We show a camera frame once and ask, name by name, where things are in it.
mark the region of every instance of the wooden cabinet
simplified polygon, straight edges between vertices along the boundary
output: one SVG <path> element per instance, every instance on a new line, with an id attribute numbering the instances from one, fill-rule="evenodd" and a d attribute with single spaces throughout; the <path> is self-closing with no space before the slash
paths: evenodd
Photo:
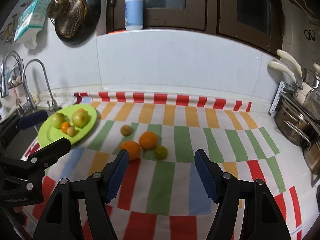
<path id="1" fill-rule="evenodd" d="M 206 0 L 144 0 L 144 27 L 205 31 Z M 107 0 L 107 32 L 124 29 L 124 0 Z"/>
<path id="2" fill-rule="evenodd" d="M 281 0 L 220 0 L 218 33 L 276 54 L 282 47 Z"/>
<path id="3" fill-rule="evenodd" d="M 228 36 L 272 54 L 282 47 L 281 0 L 144 0 L 143 25 Z M 107 0 L 107 32 L 123 29 L 124 0 Z"/>

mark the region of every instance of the backsplash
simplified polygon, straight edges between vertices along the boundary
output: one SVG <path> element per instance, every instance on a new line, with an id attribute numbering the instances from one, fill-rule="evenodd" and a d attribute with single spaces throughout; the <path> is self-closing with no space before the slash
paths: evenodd
<path id="1" fill-rule="evenodd" d="M 310 43 L 302 37 L 308 18 L 302 10 L 283 0 L 285 36 L 283 49 L 302 66 L 320 60 L 320 37 Z M 274 58 L 242 43 L 219 36 L 180 31 L 142 30 L 97 36 L 77 47 L 64 45 L 46 20 L 37 35 L 37 47 L 22 44 L 0 46 L 0 60 L 16 50 L 26 64 L 43 61 L 50 86 L 59 92 L 79 90 L 135 90 L 198 94 L 270 103 L 279 82 L 288 81 L 268 67 Z M 8 66 L 13 67 L 13 59 Z M 26 70 L 31 92 L 46 90 L 40 65 Z M 18 93 L 23 93 L 22 86 Z M 13 92 L 2 99 L 11 105 Z"/>

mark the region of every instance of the wire basket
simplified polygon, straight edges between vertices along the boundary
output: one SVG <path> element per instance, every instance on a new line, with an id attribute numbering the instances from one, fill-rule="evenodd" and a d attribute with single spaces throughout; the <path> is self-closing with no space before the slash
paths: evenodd
<path id="1" fill-rule="evenodd" d="M 16 63 L 13 66 L 13 70 L 10 70 L 7 78 L 8 89 L 15 88 L 22 84 L 22 76 L 20 75 L 19 65 Z"/>

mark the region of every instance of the orange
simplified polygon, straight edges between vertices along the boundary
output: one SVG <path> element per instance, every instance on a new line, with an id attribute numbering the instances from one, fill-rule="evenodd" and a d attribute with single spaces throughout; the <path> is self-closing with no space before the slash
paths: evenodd
<path id="1" fill-rule="evenodd" d="M 60 128 L 61 128 L 61 131 L 63 132 L 63 133 L 67 133 L 67 129 L 70 127 L 70 123 L 68 123 L 68 122 L 63 122 L 62 123 L 62 125 L 60 126 Z"/>
<path id="2" fill-rule="evenodd" d="M 153 150 L 158 142 L 158 137 L 154 132 L 146 131 L 140 136 L 139 144 L 142 149 Z"/>
<path id="3" fill-rule="evenodd" d="M 127 150 L 129 153 L 130 161 L 133 161 L 135 159 L 139 158 L 140 155 L 140 146 L 134 141 L 126 141 L 121 146 L 120 149 Z"/>

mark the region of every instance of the colorful tablecloth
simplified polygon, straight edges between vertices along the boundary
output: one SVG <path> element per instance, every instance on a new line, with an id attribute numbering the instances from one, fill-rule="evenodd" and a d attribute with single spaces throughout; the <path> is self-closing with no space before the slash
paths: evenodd
<path id="1" fill-rule="evenodd" d="M 250 102 L 199 97 L 192 103 L 189 96 L 164 94 L 149 94 L 151 101 L 141 93 L 130 98 L 122 93 L 98 95 L 75 94 L 73 103 L 91 104 L 99 113 L 98 121 L 83 141 L 46 170 L 45 201 L 23 209 L 27 218 L 24 227 L 30 235 L 61 178 L 81 180 L 101 171 L 115 159 L 124 141 L 138 141 L 149 130 L 158 135 L 158 143 L 167 147 L 169 155 L 158 161 L 153 151 L 143 150 L 140 159 L 130 162 L 117 197 L 106 205 L 120 240 L 206 239 L 218 205 L 207 197 L 195 168 L 194 152 L 199 148 L 223 171 L 239 179 L 264 179 L 292 239 L 301 239 L 299 200 L 275 143 L 278 135 L 263 126 L 265 122 L 275 126 L 270 116 L 250 113 Z M 124 124 L 133 128 L 128 137 L 120 134 Z M 35 140 L 26 156 L 38 148 Z M 92 239 L 84 200 L 79 200 L 79 206 L 85 239 Z M 241 200 L 234 239 L 239 239 L 243 214 Z"/>

